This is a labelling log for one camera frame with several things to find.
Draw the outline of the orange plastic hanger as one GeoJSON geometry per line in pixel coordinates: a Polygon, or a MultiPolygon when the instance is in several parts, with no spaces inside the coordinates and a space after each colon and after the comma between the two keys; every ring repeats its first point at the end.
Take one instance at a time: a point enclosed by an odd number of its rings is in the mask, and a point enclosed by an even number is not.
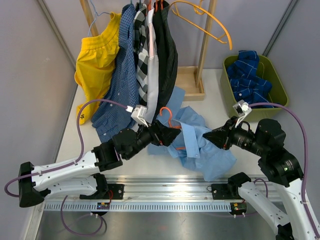
{"type": "Polygon", "coordinates": [[[169,118],[168,118],[168,120],[167,120],[167,123],[168,123],[169,127],[170,127],[170,128],[173,128],[173,129],[179,129],[179,130],[181,130],[181,129],[182,129],[181,126],[178,126],[178,125],[177,125],[177,126],[173,126],[173,125],[172,125],[173,114],[172,114],[172,111],[171,111],[168,107],[164,106],[164,107],[162,107],[162,108],[159,110],[160,116],[163,115],[163,111],[164,111],[164,110],[167,110],[168,113],[169,113],[169,118]]]}

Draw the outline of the light blue shirt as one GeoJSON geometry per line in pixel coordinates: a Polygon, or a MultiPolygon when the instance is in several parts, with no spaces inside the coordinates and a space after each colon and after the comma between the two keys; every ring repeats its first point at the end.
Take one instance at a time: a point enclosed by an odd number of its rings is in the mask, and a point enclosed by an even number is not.
{"type": "MultiPolygon", "coordinates": [[[[203,137],[211,130],[207,128],[204,117],[190,106],[181,107],[184,97],[185,91],[175,87],[166,105],[173,115],[172,125],[181,126],[181,133],[170,146],[150,144],[147,152],[149,155],[178,158],[184,168],[201,173],[205,181],[211,182],[227,173],[237,159],[231,151],[220,149],[203,137]]],[[[156,119],[169,127],[169,116],[168,111],[164,110],[162,116],[159,114],[156,119]]]]}

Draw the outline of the black striped shirt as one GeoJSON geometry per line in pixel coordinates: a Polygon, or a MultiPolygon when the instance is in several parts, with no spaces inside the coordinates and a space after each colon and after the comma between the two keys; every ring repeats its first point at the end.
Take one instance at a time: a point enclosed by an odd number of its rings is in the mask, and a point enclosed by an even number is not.
{"type": "Polygon", "coordinates": [[[160,109],[169,102],[176,84],[178,52],[168,23],[170,4],[165,0],[157,0],[153,6],[155,13],[152,24],[156,36],[158,55],[158,99],[155,110],[157,116],[160,109]]]}

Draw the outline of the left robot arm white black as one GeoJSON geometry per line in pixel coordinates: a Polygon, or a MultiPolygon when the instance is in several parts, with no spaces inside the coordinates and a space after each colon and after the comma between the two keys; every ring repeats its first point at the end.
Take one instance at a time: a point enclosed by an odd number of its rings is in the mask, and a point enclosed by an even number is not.
{"type": "Polygon", "coordinates": [[[123,165],[152,144],[168,147],[181,133],[155,120],[149,126],[140,125],[137,131],[124,128],[110,140],[83,154],[81,158],[35,166],[20,165],[18,199],[21,208],[42,203],[52,196],[79,195],[81,199],[103,199],[108,194],[104,171],[123,165]]]}

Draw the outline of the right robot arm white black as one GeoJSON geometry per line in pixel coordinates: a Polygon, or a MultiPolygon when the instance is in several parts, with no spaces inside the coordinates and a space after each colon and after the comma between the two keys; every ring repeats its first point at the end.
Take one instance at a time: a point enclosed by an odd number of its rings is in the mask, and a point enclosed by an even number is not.
{"type": "Polygon", "coordinates": [[[320,224],[308,206],[303,189],[304,174],[299,161],[284,148],[286,133],[278,121],[265,118],[255,131],[236,125],[237,117],[205,133],[205,139],[222,150],[237,146],[259,156],[258,166],[276,189],[285,211],[281,211],[255,186],[244,172],[228,178],[223,189],[234,200],[244,200],[272,228],[277,240],[318,240],[320,224]]]}

